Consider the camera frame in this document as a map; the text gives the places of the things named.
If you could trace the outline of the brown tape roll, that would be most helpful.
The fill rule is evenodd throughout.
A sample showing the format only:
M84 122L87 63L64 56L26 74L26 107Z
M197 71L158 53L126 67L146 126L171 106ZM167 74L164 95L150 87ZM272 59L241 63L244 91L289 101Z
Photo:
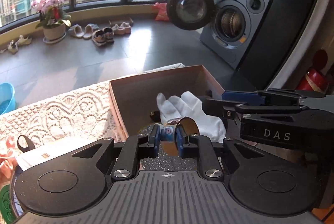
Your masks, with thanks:
M195 135L200 134L200 131L199 131L199 128L196 122L192 118L187 117L187 116L180 118L178 120L177 128L183 128L183 131L187 136L191 136L193 134Z

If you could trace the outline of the white glove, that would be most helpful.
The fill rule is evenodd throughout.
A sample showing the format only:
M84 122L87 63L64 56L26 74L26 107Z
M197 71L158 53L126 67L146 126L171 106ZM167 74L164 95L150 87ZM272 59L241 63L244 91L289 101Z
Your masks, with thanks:
M217 116L206 115L202 110L202 102L191 92L186 91L180 97L170 96L168 99L159 93L156 103L163 124L187 116L196 122L201 135L209 137L212 142L223 142L226 128L222 120Z

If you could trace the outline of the pink cardboard box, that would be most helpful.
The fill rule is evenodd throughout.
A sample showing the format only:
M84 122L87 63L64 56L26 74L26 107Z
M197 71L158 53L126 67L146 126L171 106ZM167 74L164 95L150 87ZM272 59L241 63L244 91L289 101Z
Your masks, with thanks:
M133 136L152 121L153 111L160 111L159 121L192 118L200 134L221 142L226 127L217 116L205 115L200 100L207 92L221 99L224 89L202 65L179 67L133 75L109 81L109 101L116 134L122 141Z

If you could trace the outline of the white lace tablecloth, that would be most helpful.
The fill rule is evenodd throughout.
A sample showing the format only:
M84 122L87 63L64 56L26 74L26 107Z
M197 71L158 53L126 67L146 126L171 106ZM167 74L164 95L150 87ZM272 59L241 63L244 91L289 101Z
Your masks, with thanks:
M65 137L112 137L121 142L123 137L109 104L109 82L75 89L1 115L1 146L15 143L19 135L29 137L36 147Z

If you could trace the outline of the grey washing machine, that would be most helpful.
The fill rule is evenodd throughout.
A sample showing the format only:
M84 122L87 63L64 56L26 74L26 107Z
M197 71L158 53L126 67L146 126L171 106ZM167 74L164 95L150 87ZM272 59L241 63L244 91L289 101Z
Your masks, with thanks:
M168 0L166 12L172 24L180 29L201 29L201 42L237 69L272 1Z

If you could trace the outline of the grey sneakers pair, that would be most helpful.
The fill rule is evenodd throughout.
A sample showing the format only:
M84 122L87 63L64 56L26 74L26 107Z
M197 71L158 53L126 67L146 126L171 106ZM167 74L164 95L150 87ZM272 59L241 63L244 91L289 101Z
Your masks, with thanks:
M97 47L102 47L106 44L114 43L114 33L111 27L105 27L103 29L94 31L92 34L92 40Z

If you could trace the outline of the pink shoes in box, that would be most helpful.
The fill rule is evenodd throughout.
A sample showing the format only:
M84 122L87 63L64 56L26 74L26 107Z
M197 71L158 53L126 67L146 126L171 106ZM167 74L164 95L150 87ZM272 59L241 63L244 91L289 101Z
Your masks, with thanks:
M134 21L130 17L109 20L109 25L115 35L129 35Z

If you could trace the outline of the grey slipper pair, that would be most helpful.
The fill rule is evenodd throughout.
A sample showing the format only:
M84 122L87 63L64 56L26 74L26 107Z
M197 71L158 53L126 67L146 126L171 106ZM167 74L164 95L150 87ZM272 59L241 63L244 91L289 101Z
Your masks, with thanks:
M98 25L93 23L86 25L84 28L76 24L68 29L68 34L78 39L88 40L92 38L93 33L98 29L99 29Z

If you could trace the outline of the blue plastic basin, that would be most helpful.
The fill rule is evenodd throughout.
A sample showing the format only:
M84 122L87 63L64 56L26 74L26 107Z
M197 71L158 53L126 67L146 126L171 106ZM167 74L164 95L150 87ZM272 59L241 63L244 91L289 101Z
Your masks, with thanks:
M0 114L11 112L16 108L15 88L10 83L0 84Z

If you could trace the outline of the green lid glass jar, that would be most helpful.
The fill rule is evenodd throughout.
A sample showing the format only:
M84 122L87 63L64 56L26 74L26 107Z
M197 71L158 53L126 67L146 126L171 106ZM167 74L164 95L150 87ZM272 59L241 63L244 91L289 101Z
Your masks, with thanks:
M13 210L13 198L9 182L1 184L0 196L1 223L11 224L16 220Z

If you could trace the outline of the potted pink orchid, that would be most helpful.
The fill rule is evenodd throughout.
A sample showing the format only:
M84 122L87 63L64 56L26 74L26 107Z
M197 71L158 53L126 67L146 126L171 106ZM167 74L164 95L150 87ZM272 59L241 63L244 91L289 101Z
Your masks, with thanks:
M36 28L42 28L43 42L55 44L66 36L66 27L71 26L71 16L66 14L63 6L69 0L34 0L30 7L39 15L39 24Z

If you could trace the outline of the white shoes pair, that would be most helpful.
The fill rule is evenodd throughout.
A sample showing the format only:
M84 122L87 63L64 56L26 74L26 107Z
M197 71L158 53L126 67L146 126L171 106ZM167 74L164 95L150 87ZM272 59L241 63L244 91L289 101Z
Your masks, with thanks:
M1 53L8 51L11 54L16 54L19 50L19 47L29 45L31 42L32 38L30 36L24 37L23 35L20 35L16 41L15 40L10 41L7 44L7 47L1 50Z

